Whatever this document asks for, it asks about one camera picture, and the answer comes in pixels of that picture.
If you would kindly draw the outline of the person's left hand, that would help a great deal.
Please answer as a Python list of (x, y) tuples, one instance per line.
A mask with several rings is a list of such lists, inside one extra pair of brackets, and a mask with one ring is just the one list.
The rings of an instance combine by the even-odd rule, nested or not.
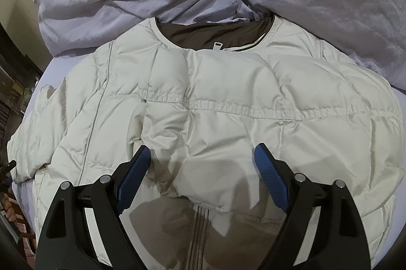
[(7, 194), (4, 194), (1, 197), (1, 205), (4, 211), (6, 212), (6, 218), (8, 219), (8, 221), (12, 223), (16, 222), (17, 217), (13, 209), (12, 203), (10, 202)]

